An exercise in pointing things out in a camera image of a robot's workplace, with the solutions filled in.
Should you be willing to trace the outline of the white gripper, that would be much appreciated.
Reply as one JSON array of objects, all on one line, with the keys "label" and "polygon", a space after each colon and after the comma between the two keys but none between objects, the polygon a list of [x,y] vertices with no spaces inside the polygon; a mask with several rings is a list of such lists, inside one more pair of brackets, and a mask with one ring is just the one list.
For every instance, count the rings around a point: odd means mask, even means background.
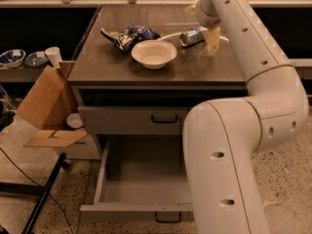
[{"label": "white gripper", "polygon": [[219,47],[220,23],[212,0],[198,0],[195,6],[195,16],[197,21],[208,28],[204,32],[204,39],[207,44],[207,50],[210,55],[217,52]]}]

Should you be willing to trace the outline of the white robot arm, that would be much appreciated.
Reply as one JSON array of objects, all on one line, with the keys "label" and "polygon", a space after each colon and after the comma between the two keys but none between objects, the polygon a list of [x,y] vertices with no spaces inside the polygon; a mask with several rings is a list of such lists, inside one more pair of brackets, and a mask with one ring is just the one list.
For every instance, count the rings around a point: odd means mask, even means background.
[{"label": "white robot arm", "polygon": [[247,0],[199,0],[196,16],[206,27],[222,24],[249,92],[202,102],[185,118],[183,155],[197,234],[269,234],[251,155],[302,128],[307,95]]}]

